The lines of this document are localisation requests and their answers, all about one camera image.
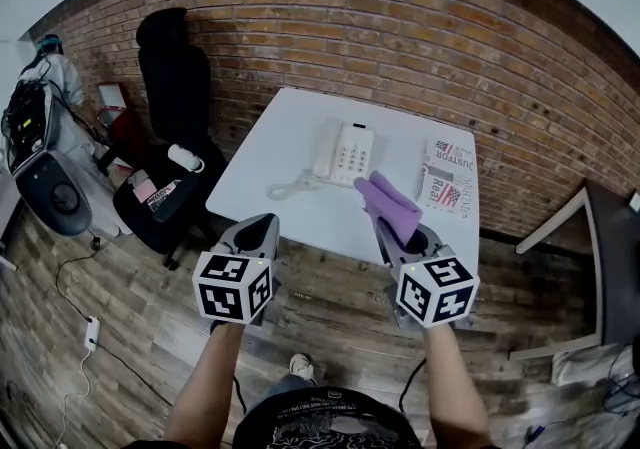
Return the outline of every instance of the white telephone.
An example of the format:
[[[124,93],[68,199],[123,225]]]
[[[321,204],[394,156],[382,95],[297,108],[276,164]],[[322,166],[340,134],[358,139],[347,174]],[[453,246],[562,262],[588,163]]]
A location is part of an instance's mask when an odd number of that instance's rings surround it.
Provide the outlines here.
[[[374,133],[362,124],[327,120],[318,133],[318,148],[311,172],[322,182],[353,187],[369,174]]]

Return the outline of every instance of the purple cloth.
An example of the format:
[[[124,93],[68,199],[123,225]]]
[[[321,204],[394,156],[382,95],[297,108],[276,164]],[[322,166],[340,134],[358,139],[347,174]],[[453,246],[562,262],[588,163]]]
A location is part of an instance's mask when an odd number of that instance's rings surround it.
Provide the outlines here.
[[[359,177],[353,184],[362,194],[364,210],[374,224],[378,218],[383,218],[406,245],[418,228],[422,209],[394,188],[380,172],[371,172],[368,180]]]

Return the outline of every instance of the american flag print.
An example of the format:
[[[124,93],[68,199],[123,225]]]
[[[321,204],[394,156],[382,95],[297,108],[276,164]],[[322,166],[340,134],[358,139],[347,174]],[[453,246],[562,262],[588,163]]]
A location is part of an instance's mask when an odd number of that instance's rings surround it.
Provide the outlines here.
[[[451,184],[447,184],[440,193],[440,196],[438,197],[438,200],[436,200],[436,202],[447,207],[455,207],[456,202],[459,198],[460,191],[454,188]]]
[[[453,150],[453,145],[447,143],[446,141],[440,140],[436,142],[436,148],[441,150],[442,152],[444,152],[446,156],[448,156],[449,154],[451,154],[451,151]]]

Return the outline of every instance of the sneaker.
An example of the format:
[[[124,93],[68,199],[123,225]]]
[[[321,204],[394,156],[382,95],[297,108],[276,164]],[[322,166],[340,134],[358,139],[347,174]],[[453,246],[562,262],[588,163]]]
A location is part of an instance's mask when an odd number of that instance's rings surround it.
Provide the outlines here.
[[[302,353],[293,355],[289,362],[289,372],[294,376],[299,376],[303,380],[310,381],[314,385],[317,385],[316,378],[313,375],[313,365],[307,355],[303,355]]]

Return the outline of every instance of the red brick wall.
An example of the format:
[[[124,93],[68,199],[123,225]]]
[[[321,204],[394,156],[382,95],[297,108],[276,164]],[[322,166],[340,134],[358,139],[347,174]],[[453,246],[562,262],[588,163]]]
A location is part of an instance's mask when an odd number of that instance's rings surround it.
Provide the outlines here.
[[[55,31],[85,85],[120,81],[145,117],[135,30],[188,8],[211,64],[215,139],[232,154],[284,85],[464,127],[482,226],[530,231],[583,177],[640,186],[640,65],[573,0],[67,0]]]

